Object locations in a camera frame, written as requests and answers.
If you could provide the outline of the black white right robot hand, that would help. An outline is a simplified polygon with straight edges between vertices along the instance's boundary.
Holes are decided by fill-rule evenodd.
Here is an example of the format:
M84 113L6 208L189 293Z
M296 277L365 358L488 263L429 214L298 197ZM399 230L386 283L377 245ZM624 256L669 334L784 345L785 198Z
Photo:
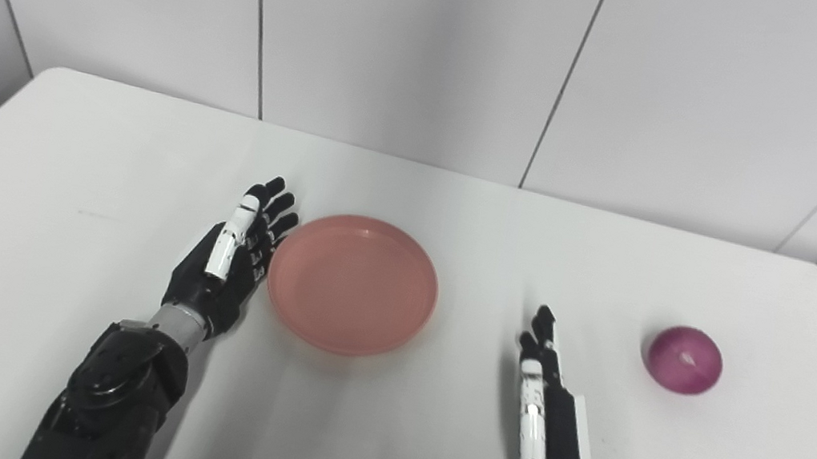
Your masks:
M555 319L539 306L518 338L518 459L590 459L586 400L564 381Z

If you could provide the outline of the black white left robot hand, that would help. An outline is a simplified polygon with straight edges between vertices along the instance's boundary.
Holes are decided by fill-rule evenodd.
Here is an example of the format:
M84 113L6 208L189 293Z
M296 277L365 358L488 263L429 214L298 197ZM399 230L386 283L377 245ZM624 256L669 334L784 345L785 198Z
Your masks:
M300 223L296 203L282 176L253 184L231 217L214 224L176 265L163 302L199 314L207 337L230 331L267 278L277 248Z

